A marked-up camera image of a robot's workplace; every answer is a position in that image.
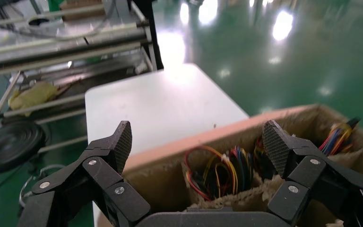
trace yellow cloth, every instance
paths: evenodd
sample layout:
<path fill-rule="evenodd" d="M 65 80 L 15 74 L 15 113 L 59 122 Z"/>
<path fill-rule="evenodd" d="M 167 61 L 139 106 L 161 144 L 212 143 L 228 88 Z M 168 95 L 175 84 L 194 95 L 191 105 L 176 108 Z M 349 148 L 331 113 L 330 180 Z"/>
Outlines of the yellow cloth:
<path fill-rule="evenodd" d="M 29 108 L 31 106 L 43 104 L 53 98 L 57 89 L 50 83 L 38 82 L 31 89 L 20 92 L 13 92 L 8 103 L 12 110 Z M 30 116 L 31 112 L 25 113 L 24 116 Z"/>

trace green floor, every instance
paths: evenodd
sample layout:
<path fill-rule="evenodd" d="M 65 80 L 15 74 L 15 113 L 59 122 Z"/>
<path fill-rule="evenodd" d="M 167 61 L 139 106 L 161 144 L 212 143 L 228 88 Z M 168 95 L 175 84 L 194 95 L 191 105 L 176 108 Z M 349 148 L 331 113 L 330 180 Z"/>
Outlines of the green floor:
<path fill-rule="evenodd" d="M 198 8 L 158 0 L 165 67 L 196 63 L 249 115 L 323 103 L 363 119 L 363 1 L 271 1 L 205 0 Z M 0 79 L 0 94 L 5 87 Z M 62 133 L 68 124 L 75 130 Z M 85 118 L 51 127 L 59 141 L 84 133 Z M 85 146 L 49 152 L 41 166 L 68 164 Z M 0 181 L 9 174 L 0 174 Z M 22 168 L 0 188 L 0 227 L 15 226 L 18 193 L 27 178 Z M 71 226 L 92 226 L 91 210 L 86 207 Z"/>

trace white table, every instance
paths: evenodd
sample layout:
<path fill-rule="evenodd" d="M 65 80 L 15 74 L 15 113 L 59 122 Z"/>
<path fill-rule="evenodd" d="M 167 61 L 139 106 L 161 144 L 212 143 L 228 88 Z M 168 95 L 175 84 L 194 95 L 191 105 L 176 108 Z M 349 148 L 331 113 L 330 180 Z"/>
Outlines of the white table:
<path fill-rule="evenodd" d="M 86 92 L 88 143 L 130 121 L 130 155 L 248 118 L 194 64 L 116 81 Z M 94 204 L 94 224 L 100 210 Z"/>

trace cardboard box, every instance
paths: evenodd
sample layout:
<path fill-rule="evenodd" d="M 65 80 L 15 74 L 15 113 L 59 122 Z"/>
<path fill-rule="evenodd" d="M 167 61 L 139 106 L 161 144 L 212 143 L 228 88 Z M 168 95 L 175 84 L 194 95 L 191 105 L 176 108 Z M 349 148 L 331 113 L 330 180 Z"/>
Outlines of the cardboard box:
<path fill-rule="evenodd" d="M 182 163 L 185 152 L 198 145 L 208 145 L 218 151 L 238 145 L 247 152 L 251 151 L 254 140 L 261 135 L 262 126 L 268 120 L 276 120 L 290 134 L 310 139 L 315 144 L 322 143 L 333 124 L 347 121 L 344 116 L 323 105 L 265 113 L 131 156 L 123 177 L 147 200 L 153 212 L 183 211 L 189 206 L 233 206 L 235 211 L 266 211 L 269 200 L 283 183 L 280 177 L 265 181 L 249 191 L 208 202 L 192 192 L 184 180 Z M 331 159 L 363 174 L 363 129 L 357 126 L 352 138 L 355 152 L 339 154 Z M 208 158 L 200 152 L 191 155 L 192 167 L 203 165 Z M 334 223 L 335 219 L 322 204 L 312 202 L 302 215 L 304 222 L 301 224 L 304 224 L 301 226 L 325 226 L 326 223 Z"/>
<path fill-rule="evenodd" d="M 104 16 L 105 9 L 102 0 L 66 0 L 60 4 L 61 10 L 78 9 L 88 6 L 98 6 L 97 9 L 88 12 L 72 13 L 62 16 L 63 21 L 79 20 L 89 17 Z"/>

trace white tube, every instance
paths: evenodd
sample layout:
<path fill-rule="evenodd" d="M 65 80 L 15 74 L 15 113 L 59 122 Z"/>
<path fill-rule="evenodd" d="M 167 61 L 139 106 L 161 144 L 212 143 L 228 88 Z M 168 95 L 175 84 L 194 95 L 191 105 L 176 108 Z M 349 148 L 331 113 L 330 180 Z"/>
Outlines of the white tube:
<path fill-rule="evenodd" d="M 20 75 L 22 75 L 23 72 L 19 71 L 19 73 L 17 73 L 17 75 L 13 78 L 12 82 L 9 84 L 8 88 L 6 89 L 5 93 L 3 93 L 2 98 L 0 99 L 0 110 L 2 109 L 3 105 L 5 104 L 5 102 L 8 99 L 8 96 L 12 93 L 17 80 L 19 79 Z"/>

